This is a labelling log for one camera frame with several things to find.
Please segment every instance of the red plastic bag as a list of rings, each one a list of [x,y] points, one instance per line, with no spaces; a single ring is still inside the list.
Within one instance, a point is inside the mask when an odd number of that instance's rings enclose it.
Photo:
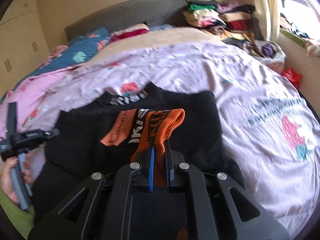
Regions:
[[[293,68],[283,71],[281,75],[286,77],[296,89],[299,89],[302,75],[297,74]]]

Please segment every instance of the curtain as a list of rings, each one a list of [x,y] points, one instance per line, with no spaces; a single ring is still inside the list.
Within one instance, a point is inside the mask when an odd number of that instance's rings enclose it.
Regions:
[[[280,32],[280,0],[254,0],[256,17],[263,36],[268,41],[277,42]]]

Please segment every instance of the metal bolt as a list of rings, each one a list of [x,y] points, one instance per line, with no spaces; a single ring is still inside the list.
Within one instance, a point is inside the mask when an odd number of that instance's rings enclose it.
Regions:
[[[223,172],[218,173],[217,177],[218,179],[221,179],[221,180],[227,179],[227,175]]]
[[[92,174],[91,178],[93,178],[94,180],[101,179],[102,174],[100,172],[95,172],[94,174]]]
[[[139,164],[139,163],[131,163],[131,164],[130,164],[130,168],[131,168],[131,169],[134,169],[134,170],[135,170],[135,169],[138,169],[139,167],[140,167],[140,164]]]
[[[180,163],[179,167],[184,170],[187,170],[187,169],[189,169],[190,165],[188,163]]]

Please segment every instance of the gray headboard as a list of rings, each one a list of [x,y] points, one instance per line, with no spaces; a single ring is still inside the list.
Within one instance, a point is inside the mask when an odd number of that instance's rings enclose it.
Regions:
[[[126,29],[138,23],[188,26],[182,12],[189,0],[130,0],[94,12],[67,26],[68,40],[105,27],[109,32]]]

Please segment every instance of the green cloth on window sill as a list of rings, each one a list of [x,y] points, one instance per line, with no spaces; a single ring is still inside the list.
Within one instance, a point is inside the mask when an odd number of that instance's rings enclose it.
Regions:
[[[288,39],[292,40],[293,42],[297,43],[300,47],[305,48],[306,42],[304,39],[282,28],[280,28],[280,33],[282,33],[284,36],[286,36]]]
[[[196,5],[196,4],[190,4],[188,12],[193,12],[195,10],[201,10],[201,9],[211,9],[215,10],[215,6],[213,5]]]
[[[30,230],[33,228],[33,219],[35,211],[31,206],[26,211],[21,210],[15,203],[13,203],[7,195],[0,188],[0,205],[4,210],[11,223],[17,231],[25,238],[28,238]]]

